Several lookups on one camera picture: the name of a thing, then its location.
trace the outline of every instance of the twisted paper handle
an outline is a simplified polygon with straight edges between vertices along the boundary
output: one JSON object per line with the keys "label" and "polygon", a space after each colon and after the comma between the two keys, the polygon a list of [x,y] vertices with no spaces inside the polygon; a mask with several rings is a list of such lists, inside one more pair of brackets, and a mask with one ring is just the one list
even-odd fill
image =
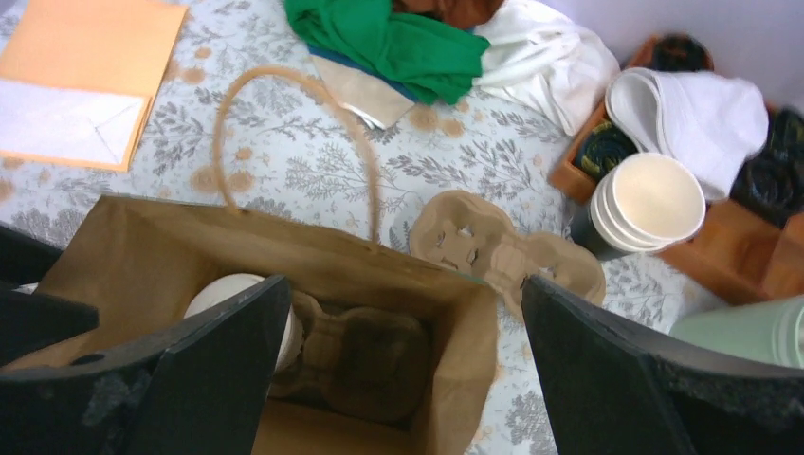
{"label": "twisted paper handle", "polygon": [[223,194],[228,209],[238,214],[243,212],[238,209],[237,204],[231,197],[231,192],[229,192],[226,183],[226,176],[224,175],[222,151],[224,142],[224,122],[226,121],[229,108],[234,103],[234,97],[237,96],[240,89],[252,79],[259,78],[260,76],[277,76],[299,84],[310,92],[310,94],[329,106],[333,114],[335,114],[335,117],[346,127],[349,136],[355,141],[357,151],[366,163],[366,174],[368,175],[369,186],[369,215],[371,217],[369,230],[372,242],[374,242],[375,246],[379,245],[379,169],[376,164],[374,148],[363,135],[355,119],[348,111],[338,106],[338,103],[321,83],[310,81],[300,71],[284,66],[268,65],[249,69],[232,83],[228,88],[227,94],[224,96],[224,100],[221,101],[221,106],[218,109],[218,117],[215,120],[215,131],[212,137],[212,168],[214,169],[218,189]]}

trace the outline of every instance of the rolled dark fabric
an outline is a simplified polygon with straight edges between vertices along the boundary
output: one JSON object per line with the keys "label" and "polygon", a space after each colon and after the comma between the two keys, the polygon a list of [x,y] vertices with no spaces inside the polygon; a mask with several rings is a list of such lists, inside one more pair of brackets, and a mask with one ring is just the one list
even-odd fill
{"label": "rolled dark fabric", "polygon": [[731,197],[779,228],[804,211],[804,119],[794,109],[771,116],[765,147],[742,166]]}
{"label": "rolled dark fabric", "polygon": [[648,68],[668,73],[711,71],[712,59],[704,45],[686,35],[668,35],[653,48]]}
{"label": "rolled dark fabric", "polygon": [[573,164],[599,182],[627,157],[637,153],[636,146],[610,121],[592,129],[580,145]]}

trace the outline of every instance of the black object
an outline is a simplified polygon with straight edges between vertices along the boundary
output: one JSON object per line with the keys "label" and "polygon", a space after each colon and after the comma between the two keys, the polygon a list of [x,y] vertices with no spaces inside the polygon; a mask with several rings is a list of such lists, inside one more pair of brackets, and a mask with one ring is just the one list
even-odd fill
{"label": "black object", "polygon": [[804,211],[804,118],[785,107],[769,120],[765,146],[742,165],[731,198],[784,228]]}
{"label": "black object", "polygon": [[704,45],[683,34],[672,34],[659,40],[648,64],[650,69],[668,73],[712,71],[712,66],[712,59]]}
{"label": "black object", "polygon": [[610,121],[595,126],[578,148],[573,164],[595,182],[637,153],[636,145]]}
{"label": "black object", "polygon": [[522,312],[559,453],[804,453],[804,371],[692,346],[543,278]]}
{"label": "black object", "polygon": [[62,251],[0,225],[0,289],[39,282]]}
{"label": "black object", "polygon": [[610,261],[631,254],[620,251],[609,245],[609,243],[600,236],[600,232],[597,231],[597,227],[594,226],[594,222],[592,221],[592,208],[590,205],[593,202],[594,201],[590,201],[576,211],[573,221],[570,224],[570,238],[573,239],[576,245],[588,249],[598,261]]}
{"label": "black object", "polygon": [[[0,264],[13,260],[10,251],[30,253],[15,262],[20,268],[0,270],[8,282],[39,281],[52,259],[7,229],[0,245]],[[287,279],[269,277],[167,330],[70,366],[0,373],[0,453],[250,454],[290,300]],[[9,311],[28,304],[30,311]],[[0,321],[8,362],[97,326],[97,313],[6,290]]]}

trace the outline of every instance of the wooden box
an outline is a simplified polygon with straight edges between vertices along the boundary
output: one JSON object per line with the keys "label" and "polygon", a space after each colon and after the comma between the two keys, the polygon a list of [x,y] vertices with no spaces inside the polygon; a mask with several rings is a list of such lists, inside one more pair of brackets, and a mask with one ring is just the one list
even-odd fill
{"label": "wooden box", "polygon": [[[647,65],[658,41],[650,37],[629,67]],[[573,161],[587,135],[607,118],[601,101],[550,174],[550,184],[579,204],[592,197],[596,182]],[[658,256],[731,304],[804,294],[804,213],[779,229],[732,200],[712,204],[695,238]]]}

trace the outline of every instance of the table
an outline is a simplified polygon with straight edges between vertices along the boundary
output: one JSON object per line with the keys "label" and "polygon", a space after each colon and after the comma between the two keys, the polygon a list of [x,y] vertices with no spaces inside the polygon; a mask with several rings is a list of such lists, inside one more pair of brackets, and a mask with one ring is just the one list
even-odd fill
{"label": "table", "polygon": [[[0,222],[66,246],[103,192],[222,204],[210,169],[212,124],[228,85],[259,64],[315,75],[280,0],[195,0],[128,173],[3,159]],[[0,16],[0,48],[25,2]],[[367,132],[382,168],[382,242],[407,250],[422,206],[448,189],[476,192],[522,232],[567,235],[574,204],[547,183],[569,138],[543,116],[472,93],[455,107],[417,106]],[[366,178],[329,114],[294,86],[251,83],[228,121],[224,166],[240,206],[368,232]],[[667,332],[684,314],[721,305],[656,258],[604,264],[605,307]],[[498,304],[497,377],[469,455],[557,453],[524,327]]]}

